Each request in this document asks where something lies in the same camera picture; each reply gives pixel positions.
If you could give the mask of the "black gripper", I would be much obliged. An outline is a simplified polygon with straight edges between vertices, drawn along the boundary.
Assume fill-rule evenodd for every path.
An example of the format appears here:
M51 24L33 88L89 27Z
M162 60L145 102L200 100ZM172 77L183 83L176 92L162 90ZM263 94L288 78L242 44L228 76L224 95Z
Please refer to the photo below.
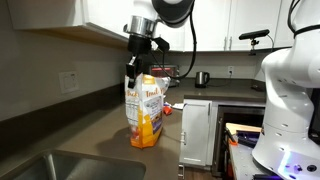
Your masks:
M126 75L129 77L128 87L133 89L137 76L142 72L142 59L139 54L147 54L151 50L151 40L130 35L127 49L134 54L126 64Z

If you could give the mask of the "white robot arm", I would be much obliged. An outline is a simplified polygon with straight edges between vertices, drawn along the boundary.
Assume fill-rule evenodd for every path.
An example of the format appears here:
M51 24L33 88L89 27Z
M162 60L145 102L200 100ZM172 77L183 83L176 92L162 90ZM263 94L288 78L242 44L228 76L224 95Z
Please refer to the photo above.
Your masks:
M151 50L159 22L179 27L192 19L195 0L133 0L123 31L129 34L126 83L137 84L137 60ZM292 0L287 25L293 46L263 59L267 100L254 160L285 180L320 180L320 146L309 139L314 105L308 88L320 87L320 0Z

